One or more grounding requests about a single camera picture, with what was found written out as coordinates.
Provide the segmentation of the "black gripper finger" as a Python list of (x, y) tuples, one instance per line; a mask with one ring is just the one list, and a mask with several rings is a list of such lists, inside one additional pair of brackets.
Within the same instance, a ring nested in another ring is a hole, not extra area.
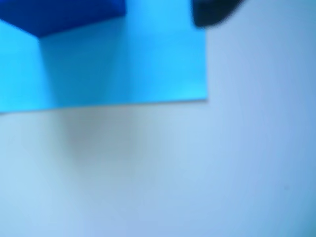
[(196, 27), (213, 27), (227, 20), (243, 0), (193, 0), (192, 17)]

